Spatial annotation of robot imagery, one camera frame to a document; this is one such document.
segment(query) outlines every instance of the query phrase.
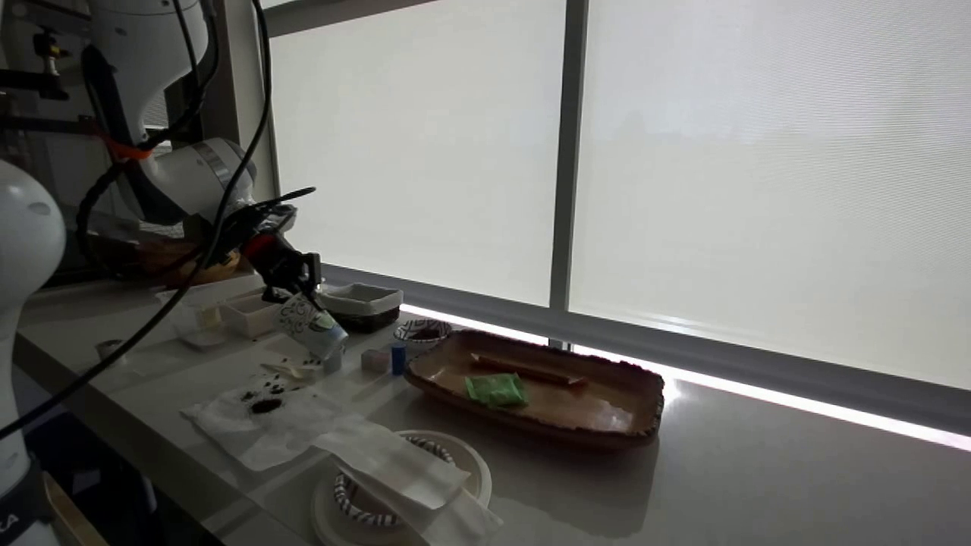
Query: white table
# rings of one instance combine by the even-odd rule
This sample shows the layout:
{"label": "white table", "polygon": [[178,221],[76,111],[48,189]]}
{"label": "white table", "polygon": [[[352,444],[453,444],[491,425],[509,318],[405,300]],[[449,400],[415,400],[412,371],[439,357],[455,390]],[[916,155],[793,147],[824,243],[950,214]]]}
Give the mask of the white table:
{"label": "white table", "polygon": [[[46,390],[93,362],[157,308],[139,289],[66,289],[36,299],[21,323],[17,365]],[[516,546],[969,546],[971,454],[869,431],[700,386],[681,386],[657,444],[583,454],[455,416],[405,380],[368,380],[356,362],[324,390],[389,427],[435,427],[477,445],[495,473],[491,542]],[[224,542],[315,542],[310,491],[318,458],[246,473],[178,410],[262,377],[262,351],[232,343],[195,351],[163,328],[129,366],[71,410],[151,476]]]}

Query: wooden tray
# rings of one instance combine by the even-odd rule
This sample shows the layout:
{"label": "wooden tray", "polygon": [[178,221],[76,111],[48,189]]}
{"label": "wooden tray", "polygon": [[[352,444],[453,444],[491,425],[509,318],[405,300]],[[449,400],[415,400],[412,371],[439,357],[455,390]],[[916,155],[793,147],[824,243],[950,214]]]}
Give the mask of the wooden tray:
{"label": "wooden tray", "polygon": [[[464,377],[502,372],[477,366],[475,356],[560,372],[583,386],[518,372],[527,405],[491,410],[464,394]],[[481,332],[459,332],[435,351],[412,357],[407,380],[425,394],[490,422],[594,449],[641,445],[660,431],[664,410],[664,380],[649,371]]]}

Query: brown plate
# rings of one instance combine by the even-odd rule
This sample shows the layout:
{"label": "brown plate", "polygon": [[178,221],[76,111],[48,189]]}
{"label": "brown plate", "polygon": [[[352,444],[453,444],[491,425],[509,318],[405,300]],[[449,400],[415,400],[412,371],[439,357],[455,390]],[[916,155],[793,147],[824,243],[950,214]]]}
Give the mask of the brown plate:
{"label": "brown plate", "polygon": [[[464,394],[469,377],[503,372],[503,366],[518,372],[524,406],[491,410]],[[459,332],[435,351],[412,357],[407,380],[425,394],[497,425],[594,449],[644,444],[660,431],[664,410],[664,380],[660,372],[481,332]]]}

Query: window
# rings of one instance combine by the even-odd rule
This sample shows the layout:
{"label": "window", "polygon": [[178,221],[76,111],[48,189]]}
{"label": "window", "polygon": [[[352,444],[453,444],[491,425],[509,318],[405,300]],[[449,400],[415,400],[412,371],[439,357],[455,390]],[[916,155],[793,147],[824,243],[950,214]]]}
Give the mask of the window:
{"label": "window", "polygon": [[274,39],[283,190],[324,261],[545,303],[563,0],[438,0]]}
{"label": "window", "polygon": [[971,390],[969,18],[592,3],[573,309]]}

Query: green object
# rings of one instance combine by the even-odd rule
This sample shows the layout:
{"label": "green object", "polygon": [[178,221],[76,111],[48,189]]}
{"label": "green object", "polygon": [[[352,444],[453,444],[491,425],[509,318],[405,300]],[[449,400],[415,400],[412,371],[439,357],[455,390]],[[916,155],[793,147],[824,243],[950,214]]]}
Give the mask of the green object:
{"label": "green object", "polygon": [[469,377],[464,394],[487,406],[524,406],[524,390],[516,372]]}

